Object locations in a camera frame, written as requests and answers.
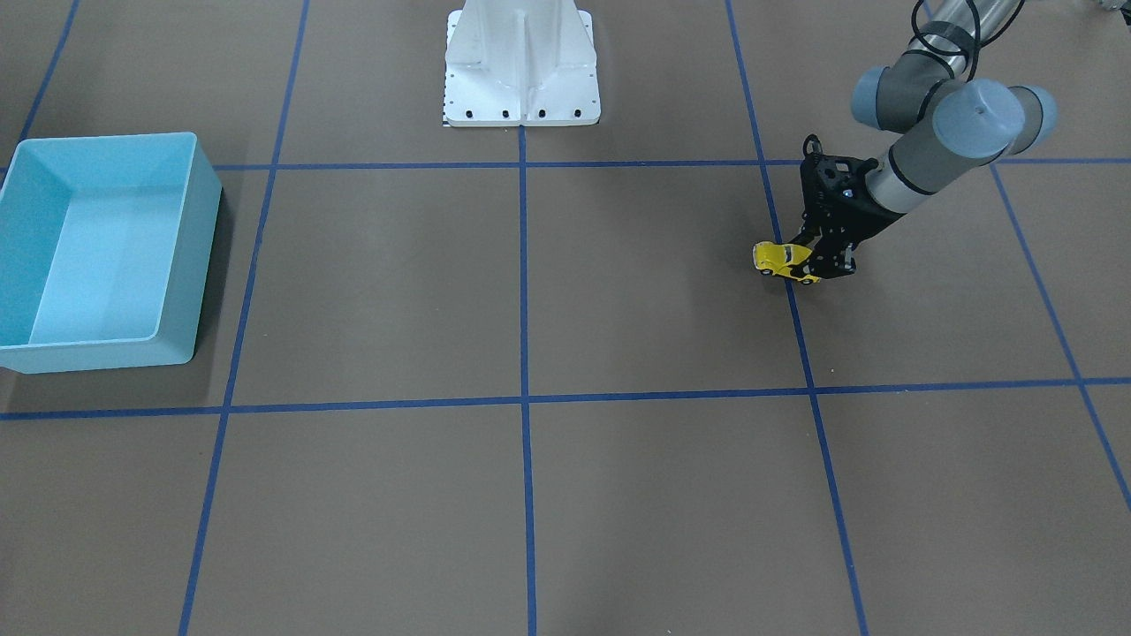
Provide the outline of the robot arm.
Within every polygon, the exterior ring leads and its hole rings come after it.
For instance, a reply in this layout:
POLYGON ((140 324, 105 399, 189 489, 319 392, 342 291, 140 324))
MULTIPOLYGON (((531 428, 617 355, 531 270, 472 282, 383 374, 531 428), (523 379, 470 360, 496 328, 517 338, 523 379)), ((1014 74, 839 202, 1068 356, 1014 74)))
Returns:
POLYGON ((912 22, 905 51, 861 76, 851 100, 860 124, 897 134, 881 155, 831 155, 815 134, 805 138, 802 225, 783 246, 784 277, 812 284, 852 275, 861 243, 958 177, 1046 140, 1059 117, 1048 92, 977 74, 983 49, 1022 8, 1021 1, 946 1, 933 20, 912 22))

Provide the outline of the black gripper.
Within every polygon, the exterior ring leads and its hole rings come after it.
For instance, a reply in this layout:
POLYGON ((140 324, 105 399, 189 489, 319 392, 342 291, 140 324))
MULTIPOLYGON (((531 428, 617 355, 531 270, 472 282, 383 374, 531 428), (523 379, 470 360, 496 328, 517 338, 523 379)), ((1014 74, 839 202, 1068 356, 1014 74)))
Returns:
POLYGON ((877 158, 829 155, 815 134, 808 134, 800 166, 802 225, 789 244, 811 248, 805 274, 834 280, 856 273, 857 243, 877 237, 903 217, 869 192, 866 177, 877 158))

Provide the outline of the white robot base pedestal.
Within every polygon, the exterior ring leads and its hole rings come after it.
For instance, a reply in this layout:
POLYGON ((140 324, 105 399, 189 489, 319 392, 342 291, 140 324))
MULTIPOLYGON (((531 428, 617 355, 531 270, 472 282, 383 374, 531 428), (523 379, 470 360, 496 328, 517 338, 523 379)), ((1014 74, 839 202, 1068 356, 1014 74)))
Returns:
POLYGON ((598 124, 594 20, 573 1, 466 1, 444 36, 444 124, 598 124))

